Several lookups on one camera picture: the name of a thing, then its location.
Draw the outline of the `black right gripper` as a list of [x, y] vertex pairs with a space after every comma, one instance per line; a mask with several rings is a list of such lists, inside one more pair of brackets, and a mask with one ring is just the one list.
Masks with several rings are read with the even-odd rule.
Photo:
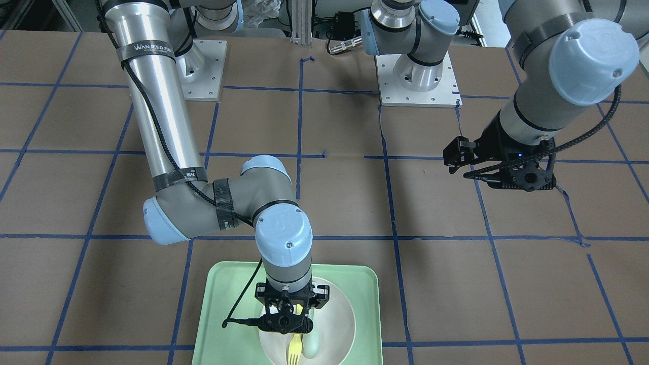
[[286, 290], [277, 290], [269, 282], [257, 283], [255, 289], [255, 298], [262, 303], [266, 312], [271, 312], [270, 308], [274, 307], [274, 312], [280, 310], [282, 304], [297, 305], [301, 304], [303, 309], [322, 309], [329, 302], [331, 288], [329, 285], [307, 284], [304, 288], [288, 293]]

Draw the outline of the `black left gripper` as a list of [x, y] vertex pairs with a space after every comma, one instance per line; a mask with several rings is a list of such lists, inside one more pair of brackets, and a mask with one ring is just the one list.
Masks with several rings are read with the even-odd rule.
[[450, 173], [466, 165], [488, 161], [507, 162], [533, 155], [536, 145], [519, 143], [501, 127], [500, 122], [490, 122], [480, 138], [470, 141], [464, 136], [454, 138], [443, 150], [443, 161]]

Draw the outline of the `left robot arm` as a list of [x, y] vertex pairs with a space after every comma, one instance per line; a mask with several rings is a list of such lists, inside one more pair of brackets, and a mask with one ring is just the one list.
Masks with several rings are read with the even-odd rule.
[[[488, 160], [497, 164], [465, 178], [503, 182], [517, 169], [538, 172], [538, 161], [589, 138], [553, 147], [554, 137], [586, 109], [614, 95], [639, 63], [647, 37], [647, 1], [500, 1], [500, 12], [526, 80], [475, 141], [457, 137], [444, 150], [450, 173]], [[396, 76], [414, 92], [434, 89], [443, 58], [460, 30], [446, 1], [374, 1], [360, 15], [369, 55], [398, 55]]]

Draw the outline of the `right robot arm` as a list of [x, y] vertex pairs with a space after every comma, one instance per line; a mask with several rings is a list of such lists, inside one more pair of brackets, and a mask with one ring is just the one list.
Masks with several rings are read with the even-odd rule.
[[167, 245], [248, 224], [267, 273], [265, 305], [320, 309], [327, 286], [311, 282], [312, 230], [289, 174], [269, 155], [240, 176], [209, 181], [198, 153], [182, 81], [206, 78], [194, 23], [211, 31], [241, 27], [239, 1], [97, 1], [98, 19], [117, 51], [140, 122], [156, 194], [143, 206], [146, 227]]

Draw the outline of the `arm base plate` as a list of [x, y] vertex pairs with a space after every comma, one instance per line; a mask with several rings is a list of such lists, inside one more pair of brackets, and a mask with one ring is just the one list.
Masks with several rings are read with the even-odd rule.
[[220, 100], [227, 48], [225, 40], [193, 40], [192, 47], [176, 58], [185, 100]]
[[415, 64], [407, 55], [378, 55], [375, 61], [382, 106], [463, 105], [448, 53], [434, 66]]

